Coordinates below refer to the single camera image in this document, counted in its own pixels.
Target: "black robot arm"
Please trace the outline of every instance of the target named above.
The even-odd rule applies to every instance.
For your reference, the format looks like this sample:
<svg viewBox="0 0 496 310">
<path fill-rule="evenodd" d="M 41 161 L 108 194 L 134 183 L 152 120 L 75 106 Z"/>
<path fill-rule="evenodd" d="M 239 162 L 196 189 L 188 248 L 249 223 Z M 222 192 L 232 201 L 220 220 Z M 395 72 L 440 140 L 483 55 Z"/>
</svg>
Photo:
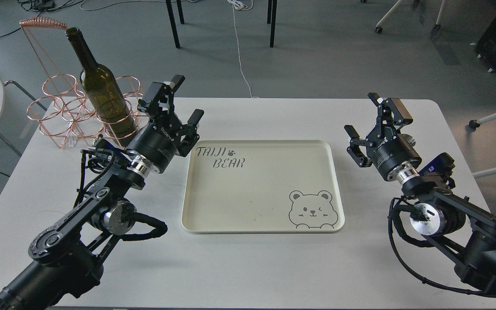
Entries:
<svg viewBox="0 0 496 310">
<path fill-rule="evenodd" d="M 130 188 L 142 190 L 151 171 L 163 173 L 176 153 L 186 156 L 198 141 L 196 129 L 203 111 L 195 110 L 186 125 L 181 125 L 173 112 L 173 94 L 184 79 L 176 76 L 171 83 L 174 86 L 165 84 L 161 92 L 151 88 L 139 101 L 154 129 L 145 127 L 125 151 L 105 139 L 82 150 L 81 186 L 74 208 L 31 242 L 28 253 L 33 262 L 2 289 L 0 310 L 43 310 L 65 294 L 79 298 L 100 283 L 102 264 L 118 241 L 157 238 L 167 232 L 164 222 L 138 213 L 125 195 Z M 84 186 L 87 167 L 98 175 Z M 153 229 L 127 234 L 136 222 Z M 86 223 L 102 232 L 88 245 L 81 241 L 81 228 Z"/>
<path fill-rule="evenodd" d="M 382 100 L 375 93 L 370 93 L 369 97 L 378 108 L 376 125 L 364 140 L 360 139 L 353 126 L 346 125 L 350 136 L 347 152 L 360 167 L 374 164 L 385 181 L 397 180 L 402 185 L 403 196 L 392 200 L 388 215 L 394 253 L 405 269 L 422 283 L 464 294 L 496 298 L 496 216 L 471 204 L 469 198 L 453 194 L 455 181 L 451 174 L 455 165 L 447 153 L 441 153 L 426 167 L 416 171 L 422 160 L 413 148 L 414 140 L 400 132 L 401 127 L 412 122 L 409 112 L 399 99 Z M 360 150 L 361 146 L 366 147 L 366 156 Z M 424 240 L 412 238 L 405 232 L 401 212 L 410 214 L 412 227 Z M 463 227 L 466 218 L 470 220 L 472 235 L 463 246 L 447 238 L 447 235 Z M 414 272 L 398 255 L 391 237 L 392 227 L 412 245 L 439 249 L 455 263 L 455 273 L 461 281 L 478 291 L 447 287 Z"/>
</svg>

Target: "black table leg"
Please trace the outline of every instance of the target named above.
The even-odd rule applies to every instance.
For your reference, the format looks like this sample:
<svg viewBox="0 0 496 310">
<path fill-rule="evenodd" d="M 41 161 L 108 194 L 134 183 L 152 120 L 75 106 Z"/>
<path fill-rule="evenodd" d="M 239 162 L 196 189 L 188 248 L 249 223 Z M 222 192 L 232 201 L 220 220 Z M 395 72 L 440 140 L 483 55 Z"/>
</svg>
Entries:
<svg viewBox="0 0 496 310">
<path fill-rule="evenodd" d="M 175 26 L 175 17 L 174 17 L 174 11 L 171 8 L 171 0 L 166 0 L 166 6 L 167 6 L 167 15 L 169 15 L 170 17 L 171 33 L 173 33 L 174 35 L 175 47 L 180 48 L 181 45 L 179 45 L 179 37 L 177 36 L 177 27 Z"/>
<path fill-rule="evenodd" d="M 267 23 L 271 23 L 271 0 L 267 0 Z"/>
<path fill-rule="evenodd" d="M 181 25 L 184 25 L 185 19 L 183 19 L 183 7 L 181 6 L 181 0 L 177 0 L 177 10 L 179 11 L 179 22 Z"/>
<path fill-rule="evenodd" d="M 269 47 L 273 47 L 275 44 L 275 21 L 277 20 L 277 0 L 272 1 L 273 7 L 271 8 L 271 38 Z"/>
</svg>

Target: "silver metal joint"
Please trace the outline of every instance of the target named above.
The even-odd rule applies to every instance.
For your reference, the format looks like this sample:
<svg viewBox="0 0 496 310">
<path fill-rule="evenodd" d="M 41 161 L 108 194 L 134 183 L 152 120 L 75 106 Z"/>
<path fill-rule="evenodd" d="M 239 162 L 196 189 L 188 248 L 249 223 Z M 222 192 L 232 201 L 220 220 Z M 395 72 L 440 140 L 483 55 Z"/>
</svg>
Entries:
<svg viewBox="0 0 496 310">
<path fill-rule="evenodd" d="M 151 171 L 156 171 L 159 173 L 158 167 L 153 165 L 151 161 L 146 159 L 146 157 L 140 153 L 137 153 L 136 151 L 129 151 L 128 155 L 133 159 L 131 160 L 130 166 L 127 168 L 142 176 L 143 179 L 146 179 Z"/>
<path fill-rule="evenodd" d="M 411 218 L 411 225 L 417 232 L 425 236 L 432 236 L 443 231 L 446 220 L 441 210 L 423 202 L 416 204 L 415 208 L 426 217 L 426 220 L 413 220 Z"/>
<path fill-rule="evenodd" d="M 415 160 L 404 161 L 397 167 L 395 167 L 387 175 L 388 181 L 398 180 L 401 185 L 405 184 L 408 180 L 418 177 L 419 173 L 413 167 L 413 163 L 417 163 Z"/>
<path fill-rule="evenodd" d="M 110 233 L 121 236 L 130 231 L 135 224 L 133 220 L 122 221 L 123 213 L 136 211 L 131 203 L 124 200 L 118 201 L 114 208 L 104 214 L 102 225 Z"/>
</svg>

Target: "white cable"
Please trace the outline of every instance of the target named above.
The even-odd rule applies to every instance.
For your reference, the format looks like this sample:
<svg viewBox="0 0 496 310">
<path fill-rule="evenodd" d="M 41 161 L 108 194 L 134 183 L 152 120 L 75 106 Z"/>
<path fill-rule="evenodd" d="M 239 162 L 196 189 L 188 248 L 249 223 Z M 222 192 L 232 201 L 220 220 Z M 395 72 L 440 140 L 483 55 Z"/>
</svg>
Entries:
<svg viewBox="0 0 496 310">
<path fill-rule="evenodd" d="M 232 4 L 232 7 L 235 8 L 235 10 L 239 10 L 239 11 L 251 10 L 254 7 L 254 0 L 252 0 L 252 6 L 250 6 L 249 8 L 248 8 L 248 6 L 246 4 L 242 3 L 242 1 L 238 1 L 238 0 L 227 0 L 227 2 L 229 2 L 230 4 Z"/>
<path fill-rule="evenodd" d="M 246 82 L 246 85 L 248 85 L 248 91 L 250 92 L 250 98 L 260 98 L 260 97 L 255 97 L 252 96 L 252 87 L 250 87 L 250 84 L 248 84 L 248 81 L 246 80 L 246 77 L 244 76 L 244 72 L 242 72 L 242 62 L 240 62 L 240 43 L 239 43 L 239 35 L 236 33 L 236 19 L 235 19 L 235 10 L 239 10 L 235 8 L 234 6 L 232 7 L 232 24 L 234 25 L 235 28 L 235 36 L 236 36 L 236 48 L 239 51 L 239 66 L 240 66 L 240 74 L 242 74 L 242 78 L 244 78 L 244 82 Z"/>
</svg>

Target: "bottle neck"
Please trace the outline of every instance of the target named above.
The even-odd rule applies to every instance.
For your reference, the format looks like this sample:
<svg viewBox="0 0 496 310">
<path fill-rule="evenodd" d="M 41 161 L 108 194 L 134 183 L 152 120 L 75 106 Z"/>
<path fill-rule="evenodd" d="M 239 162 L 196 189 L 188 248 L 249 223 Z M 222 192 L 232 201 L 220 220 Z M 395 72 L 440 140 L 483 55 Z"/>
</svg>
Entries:
<svg viewBox="0 0 496 310">
<path fill-rule="evenodd" d="M 87 43 L 85 43 L 81 31 L 78 28 L 69 28 L 66 30 L 66 37 L 70 41 L 81 66 L 85 70 L 95 68 L 97 66 L 97 61 L 95 61 L 95 57 L 93 57 L 91 50 L 87 46 Z"/>
</svg>

